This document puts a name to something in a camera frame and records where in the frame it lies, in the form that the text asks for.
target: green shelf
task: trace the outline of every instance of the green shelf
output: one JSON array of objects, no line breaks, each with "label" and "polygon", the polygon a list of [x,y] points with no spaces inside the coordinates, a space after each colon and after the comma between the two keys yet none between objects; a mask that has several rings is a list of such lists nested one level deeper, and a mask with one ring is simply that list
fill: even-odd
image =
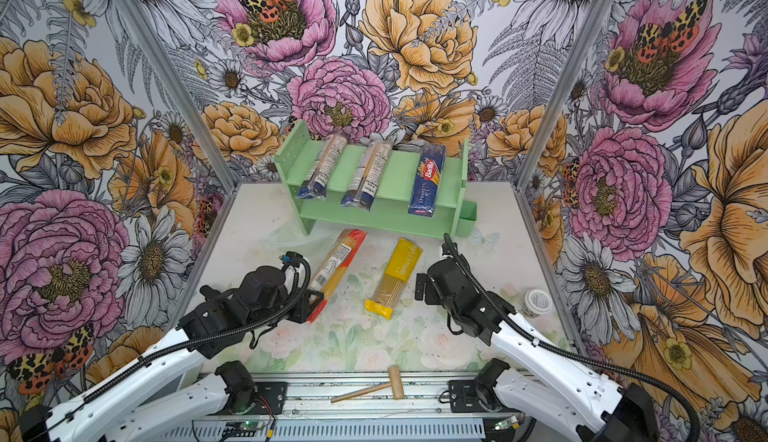
[{"label": "green shelf", "polygon": [[466,237],[472,232],[477,218],[477,204],[464,200],[468,143],[464,144],[461,159],[446,158],[434,217],[408,214],[419,154],[401,150],[393,150],[390,154],[370,212],[358,207],[340,206],[341,197],[349,187],[360,157],[366,150],[365,146],[354,144],[348,144],[342,151],[328,180],[325,200],[297,199],[299,187],[312,168],[321,146],[321,140],[311,139],[306,121],[296,121],[295,127],[275,155],[277,171],[283,186],[288,189],[291,206],[301,221],[305,235],[311,232],[316,220],[439,239],[442,239],[444,233]]}]

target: white table surface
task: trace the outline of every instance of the white table surface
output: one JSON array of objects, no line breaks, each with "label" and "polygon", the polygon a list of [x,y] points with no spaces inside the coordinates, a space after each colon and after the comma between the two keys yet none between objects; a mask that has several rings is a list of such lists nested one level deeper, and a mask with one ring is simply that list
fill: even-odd
[{"label": "white table surface", "polygon": [[[265,239],[278,229],[285,233],[286,227],[295,223],[287,198],[281,184],[246,184],[240,188],[200,285],[224,291],[238,286],[246,273],[260,265],[280,266],[279,256],[291,248],[270,246]],[[548,292],[510,185],[470,183],[466,198],[478,204],[478,220],[473,235],[456,242],[485,288],[517,308],[522,307],[522,297],[529,289]],[[318,222],[312,231],[317,241],[294,249],[315,268],[344,228],[342,224]],[[280,322],[253,351],[247,335],[242,343],[207,361],[203,372],[236,359],[254,373],[373,371],[386,370],[395,363],[402,371],[481,368],[497,354],[475,338],[451,334],[443,308],[413,299],[416,273],[425,272],[438,259],[441,240],[406,236],[424,252],[392,319],[364,309],[363,303],[379,284],[399,237],[368,229],[339,288],[315,322]],[[196,289],[188,310],[202,301]],[[555,344],[566,345],[555,311],[532,322]]]}]

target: wooden mallet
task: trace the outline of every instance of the wooden mallet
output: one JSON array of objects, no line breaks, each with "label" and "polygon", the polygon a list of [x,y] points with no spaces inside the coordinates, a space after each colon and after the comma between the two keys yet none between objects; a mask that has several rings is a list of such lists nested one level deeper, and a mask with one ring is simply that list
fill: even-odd
[{"label": "wooden mallet", "polygon": [[388,369],[388,371],[389,371],[389,382],[386,382],[385,384],[374,385],[372,387],[368,387],[360,390],[355,390],[354,392],[350,392],[349,394],[344,394],[344,395],[331,398],[331,404],[334,404],[340,400],[350,399],[353,397],[357,397],[359,395],[365,395],[371,392],[376,392],[377,390],[386,389],[388,387],[392,388],[393,399],[400,400],[400,399],[406,398],[406,393],[402,389],[402,379],[400,378],[400,368],[396,365],[393,365]]}]

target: blue pasta box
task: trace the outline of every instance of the blue pasta box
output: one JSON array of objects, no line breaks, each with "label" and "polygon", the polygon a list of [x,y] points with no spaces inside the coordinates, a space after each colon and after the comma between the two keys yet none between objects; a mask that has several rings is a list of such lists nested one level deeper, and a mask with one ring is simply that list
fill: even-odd
[{"label": "blue pasta box", "polygon": [[445,161],[446,146],[432,143],[424,146],[416,167],[416,178],[413,180],[411,203],[408,205],[409,214],[425,217],[435,215],[437,189],[440,186],[440,175]]}]

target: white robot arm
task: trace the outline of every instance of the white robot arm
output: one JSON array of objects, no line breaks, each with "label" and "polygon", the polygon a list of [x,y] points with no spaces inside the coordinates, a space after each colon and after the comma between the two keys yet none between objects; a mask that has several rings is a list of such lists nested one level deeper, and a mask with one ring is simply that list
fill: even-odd
[{"label": "white robot arm", "polygon": [[[418,274],[416,298],[442,305],[465,334],[480,338],[542,381],[535,383],[504,361],[493,359],[475,379],[475,396],[484,407],[523,411],[572,442],[658,440],[653,402],[644,389],[632,384],[625,390],[581,361],[572,360],[578,356],[558,353],[564,351],[554,348],[504,299],[486,293],[482,287],[478,290],[479,283],[471,275],[466,260],[458,255],[455,246],[453,251],[449,248],[446,253],[450,257],[437,261],[427,274]],[[293,314],[290,320],[305,321],[309,314],[309,293],[304,292],[309,280],[308,265],[306,268],[305,285],[300,291],[293,291],[301,295],[278,296],[285,301],[277,305],[282,307],[278,317],[272,309],[275,303],[271,289],[277,291],[278,286],[283,286],[284,274],[279,269],[268,268],[277,273],[264,270],[252,280],[246,276],[239,289],[224,294],[201,289],[206,302],[185,315],[178,329],[141,358],[50,412],[38,411],[37,420],[34,414],[25,413],[21,422],[24,442],[143,442],[187,420],[223,408],[236,413],[253,407],[257,397],[254,382],[245,367],[235,361],[189,388],[137,408],[168,381],[242,340],[243,333],[254,325],[247,322],[264,319],[265,307],[270,308],[270,323],[289,313]],[[99,397],[112,387],[108,397]],[[697,440],[697,432],[694,422],[688,441]]]}]

